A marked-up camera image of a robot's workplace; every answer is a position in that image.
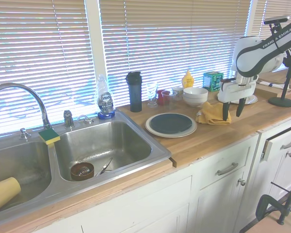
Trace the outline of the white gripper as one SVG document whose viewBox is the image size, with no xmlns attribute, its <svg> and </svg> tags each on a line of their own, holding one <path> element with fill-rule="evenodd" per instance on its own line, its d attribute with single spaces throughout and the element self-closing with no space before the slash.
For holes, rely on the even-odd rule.
<svg viewBox="0 0 291 233">
<path fill-rule="evenodd" d="M 221 81 L 221 87 L 217 98 L 223 103 L 223 120 L 229 117 L 230 102 L 239 101 L 236 116 L 239 117 L 245 106 L 245 98 L 254 94 L 256 81 L 247 84 L 238 84 L 235 80 Z"/>
</svg>

